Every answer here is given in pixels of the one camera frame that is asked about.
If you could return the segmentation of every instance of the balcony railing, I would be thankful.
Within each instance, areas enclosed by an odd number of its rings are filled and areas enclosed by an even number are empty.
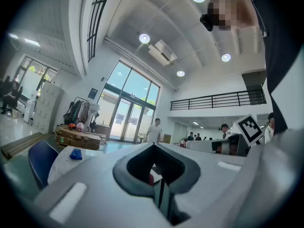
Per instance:
[[[97,32],[98,32],[100,18],[104,11],[106,2],[107,0],[95,0],[92,3],[88,39],[86,40],[88,61],[90,61],[93,57],[95,57]]]
[[[171,101],[171,111],[266,104],[263,90],[238,91]]]

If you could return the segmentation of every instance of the black jacket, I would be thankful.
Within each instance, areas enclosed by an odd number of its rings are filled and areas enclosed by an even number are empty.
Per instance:
[[[287,125],[279,110],[280,106],[277,106],[276,99],[271,94],[292,67],[303,44],[303,28],[300,28],[303,24],[301,1],[252,0],[265,45],[267,87],[275,115],[275,133],[283,132]]]

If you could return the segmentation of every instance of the blue chair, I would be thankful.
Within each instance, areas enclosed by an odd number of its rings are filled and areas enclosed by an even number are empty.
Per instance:
[[[40,189],[48,185],[48,174],[58,152],[45,140],[33,145],[28,151],[29,165]]]

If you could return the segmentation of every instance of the air conditioner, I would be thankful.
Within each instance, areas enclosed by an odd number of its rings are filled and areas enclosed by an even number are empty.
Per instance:
[[[149,49],[149,54],[163,66],[170,64],[176,59],[175,54],[163,40],[158,41],[154,46],[149,45]]]

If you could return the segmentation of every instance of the blue object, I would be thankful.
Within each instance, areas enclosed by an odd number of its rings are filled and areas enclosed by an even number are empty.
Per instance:
[[[40,189],[48,185],[48,174],[58,152],[45,140],[33,145],[28,151],[29,165]]]
[[[82,160],[80,149],[73,149],[72,153],[70,154],[70,158],[73,160]]]

